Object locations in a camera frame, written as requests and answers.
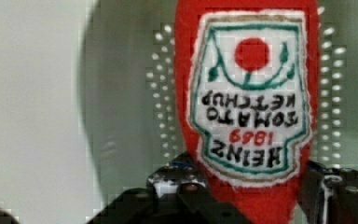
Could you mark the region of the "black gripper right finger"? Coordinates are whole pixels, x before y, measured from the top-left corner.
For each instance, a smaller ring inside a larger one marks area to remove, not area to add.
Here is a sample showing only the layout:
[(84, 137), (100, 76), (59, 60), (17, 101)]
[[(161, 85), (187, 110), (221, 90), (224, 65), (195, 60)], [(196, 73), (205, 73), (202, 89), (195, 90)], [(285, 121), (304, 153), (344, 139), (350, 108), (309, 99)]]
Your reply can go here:
[(297, 202), (309, 224), (358, 224), (358, 171), (309, 161)]

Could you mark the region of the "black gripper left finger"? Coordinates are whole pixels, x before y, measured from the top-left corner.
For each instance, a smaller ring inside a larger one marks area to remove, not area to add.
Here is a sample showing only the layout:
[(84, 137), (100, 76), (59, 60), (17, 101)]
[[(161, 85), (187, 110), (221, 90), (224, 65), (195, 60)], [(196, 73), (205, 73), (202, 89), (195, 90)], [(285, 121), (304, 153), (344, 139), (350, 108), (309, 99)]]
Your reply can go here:
[(183, 153), (158, 168), (143, 188), (127, 189), (87, 224), (252, 224), (210, 191), (206, 174)]

